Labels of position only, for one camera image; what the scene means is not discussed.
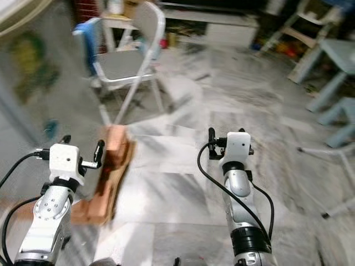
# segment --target light blue plastic table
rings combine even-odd
[[[315,47],[310,54],[310,63],[302,69],[300,82],[302,82],[311,71],[322,52],[327,53],[340,70],[338,74],[321,90],[319,96],[307,105],[306,108],[311,112],[316,112],[326,105],[348,75],[355,75],[355,42],[326,39],[322,41],[319,46]]]

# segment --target light blue stool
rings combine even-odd
[[[348,124],[326,140],[326,144],[332,148],[340,147],[348,138],[355,136],[355,98],[341,99],[318,119],[320,124],[326,126],[334,122],[341,113],[345,113]]]
[[[317,47],[313,49],[309,56],[305,59],[305,63],[298,71],[294,82],[301,83],[307,74],[311,71],[314,64],[325,52],[336,65],[340,68],[338,74],[321,90],[318,97],[313,99],[307,109],[316,112],[324,107],[330,99],[335,95],[339,86],[344,82],[347,76],[355,75],[355,42],[347,40],[325,39]]]

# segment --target marble floor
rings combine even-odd
[[[320,213],[353,197],[354,183],[336,158],[297,152],[298,146],[326,148],[336,127],[317,124],[318,114],[305,109],[311,98],[286,78],[293,65],[249,50],[182,45],[163,50],[155,66],[166,112],[158,112],[142,84],[124,118],[138,145],[115,217],[104,227],[74,227],[58,265],[105,257],[123,266],[173,265],[185,253],[208,265],[232,265],[222,192],[196,164],[210,126],[217,136],[241,127],[252,136],[255,154],[247,167],[275,204],[272,247],[279,265],[351,265],[354,212],[328,220]],[[104,102],[114,117],[115,97]],[[202,166],[221,182],[217,161],[202,156]],[[268,228],[268,201],[255,193],[255,204]]]

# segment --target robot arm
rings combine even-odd
[[[34,220],[14,265],[55,265],[60,249],[70,239],[70,212],[77,188],[84,185],[87,168],[99,168],[104,141],[98,142],[93,162],[85,162],[70,138],[45,150],[49,156],[50,181],[35,203]]]
[[[224,185],[240,199],[257,217],[253,203],[254,188],[251,171],[245,170],[246,159],[254,150],[251,137],[243,129],[229,132],[227,138],[216,138],[214,129],[209,129],[210,159],[219,160],[224,175]],[[215,151],[221,148],[221,155]],[[231,196],[224,194],[227,222],[234,250],[234,266],[277,266],[271,253],[271,244],[263,230],[249,212]]]

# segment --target cable connector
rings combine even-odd
[[[37,156],[37,159],[49,161],[49,149],[36,149],[35,155]]]

